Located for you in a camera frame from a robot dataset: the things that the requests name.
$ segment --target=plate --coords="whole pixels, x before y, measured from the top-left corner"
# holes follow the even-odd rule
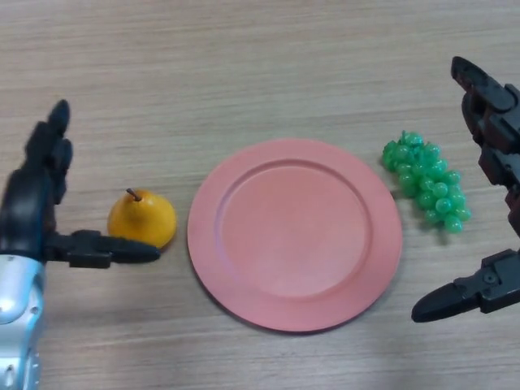
[[[382,180],[321,141],[250,146],[218,165],[189,212],[188,250],[207,292],[260,327],[315,332],[386,290],[402,247]]]

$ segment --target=grape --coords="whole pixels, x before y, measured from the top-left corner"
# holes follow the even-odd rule
[[[386,154],[392,150],[394,150],[397,147],[397,143],[395,141],[388,142],[383,149],[383,154]]]
[[[461,174],[458,171],[447,171],[444,173],[442,180],[448,184],[459,184],[461,181]]]
[[[440,156],[440,147],[436,144],[428,142],[424,146],[424,157],[428,161],[436,161]]]
[[[444,220],[444,226],[449,233],[462,232],[462,221],[455,215],[448,215]]]
[[[423,144],[423,138],[416,132],[410,132],[406,134],[405,142],[408,146],[419,146]]]
[[[436,197],[445,197],[448,195],[448,186],[444,183],[436,183],[433,187],[433,194]]]
[[[402,189],[407,187],[415,187],[415,178],[411,174],[405,173],[399,176],[399,184],[401,185]]]
[[[412,166],[412,173],[416,176],[424,176],[426,174],[426,166],[418,162]]]
[[[423,210],[433,209],[436,205],[436,197],[433,193],[425,191],[417,196],[417,204]]]
[[[452,209],[452,202],[449,199],[442,197],[435,203],[435,209],[441,214],[446,214]]]
[[[405,164],[405,163],[399,164],[396,169],[396,172],[398,175],[403,175],[405,173],[411,173],[411,171],[412,171],[412,166],[409,164]]]
[[[410,148],[408,146],[399,145],[393,151],[394,158],[399,162],[405,162],[410,154]]]
[[[432,190],[435,182],[427,176],[422,177],[419,180],[419,187],[422,191]]]
[[[428,168],[427,174],[432,179],[440,179],[446,169],[448,168],[448,163],[444,159],[437,160],[431,167]]]
[[[439,213],[435,210],[427,210],[427,212],[424,214],[424,219],[426,222],[431,223],[432,225],[440,222],[440,216]]]

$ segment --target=table surface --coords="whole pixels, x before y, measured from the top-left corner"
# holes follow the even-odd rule
[[[75,159],[61,232],[105,231],[116,198],[146,187],[174,202],[179,231],[159,262],[47,269],[45,389],[516,389],[520,306],[415,324],[425,293],[516,249],[505,189],[477,165],[454,55],[520,85],[515,0],[3,0],[0,173],[33,125],[71,103]],[[338,145],[379,165],[402,130],[442,145],[474,218],[463,234],[423,231],[397,199],[404,252],[362,317],[314,336],[259,331],[223,313],[190,267],[186,220],[211,169],[279,137]]]

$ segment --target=plastic fruit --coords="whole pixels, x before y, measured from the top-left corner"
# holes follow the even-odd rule
[[[438,145],[425,144],[417,133],[403,132],[397,141],[384,146],[383,164],[396,172],[401,192],[415,199],[428,223],[459,233],[463,223],[471,219],[460,185],[461,173],[448,170]]]
[[[177,217],[173,205],[146,189],[127,189],[110,210],[108,233],[136,240],[156,248],[166,246],[176,234]]]

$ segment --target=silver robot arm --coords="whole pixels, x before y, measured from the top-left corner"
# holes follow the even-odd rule
[[[0,255],[0,389],[37,390],[37,350],[44,313],[45,268],[37,260]]]

